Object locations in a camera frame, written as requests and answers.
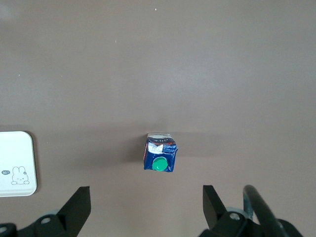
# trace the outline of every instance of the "white lid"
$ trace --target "white lid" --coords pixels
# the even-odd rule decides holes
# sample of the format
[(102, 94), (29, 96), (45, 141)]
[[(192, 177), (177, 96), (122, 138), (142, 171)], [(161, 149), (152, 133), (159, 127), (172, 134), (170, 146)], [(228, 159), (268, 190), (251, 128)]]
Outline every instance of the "white lid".
[(36, 188), (31, 136), (22, 131), (0, 132), (0, 197), (29, 196)]

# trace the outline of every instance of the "bunny drawing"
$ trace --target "bunny drawing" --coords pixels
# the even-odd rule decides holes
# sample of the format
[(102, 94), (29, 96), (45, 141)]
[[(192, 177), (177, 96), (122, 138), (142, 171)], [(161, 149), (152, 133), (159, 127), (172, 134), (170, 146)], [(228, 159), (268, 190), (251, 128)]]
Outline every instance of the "bunny drawing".
[(11, 184), (29, 184), (29, 177), (25, 172), (25, 168), (23, 166), (14, 167), (13, 168), (13, 176)]

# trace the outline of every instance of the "gray floor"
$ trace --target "gray floor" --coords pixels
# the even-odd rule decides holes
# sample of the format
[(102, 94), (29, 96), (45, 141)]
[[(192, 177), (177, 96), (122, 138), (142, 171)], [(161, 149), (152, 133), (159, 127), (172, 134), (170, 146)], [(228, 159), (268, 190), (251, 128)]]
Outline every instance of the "gray floor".
[[(39, 187), (1, 198), (22, 228), (91, 186), (79, 236), (195, 237), (202, 185), (253, 184), (315, 236), (316, 1), (0, 2), (0, 130), (35, 139)], [(144, 171), (170, 132), (173, 173)]]

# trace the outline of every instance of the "curved black tube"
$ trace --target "curved black tube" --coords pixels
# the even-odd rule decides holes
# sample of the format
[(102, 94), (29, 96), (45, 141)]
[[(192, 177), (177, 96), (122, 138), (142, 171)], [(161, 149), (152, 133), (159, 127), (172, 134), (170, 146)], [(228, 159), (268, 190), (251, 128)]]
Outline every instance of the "curved black tube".
[(252, 185), (247, 185), (243, 189), (243, 210), (251, 219), (253, 211), (256, 213), (265, 236), (288, 237), (282, 224), (276, 219), (266, 202)]

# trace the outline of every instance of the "green cap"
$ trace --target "green cap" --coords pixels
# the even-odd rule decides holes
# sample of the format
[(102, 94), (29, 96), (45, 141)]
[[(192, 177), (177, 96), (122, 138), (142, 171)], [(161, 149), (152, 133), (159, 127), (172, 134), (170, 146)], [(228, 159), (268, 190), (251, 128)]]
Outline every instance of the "green cap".
[(167, 159), (165, 157), (158, 157), (153, 161), (153, 170), (164, 171), (168, 166)]

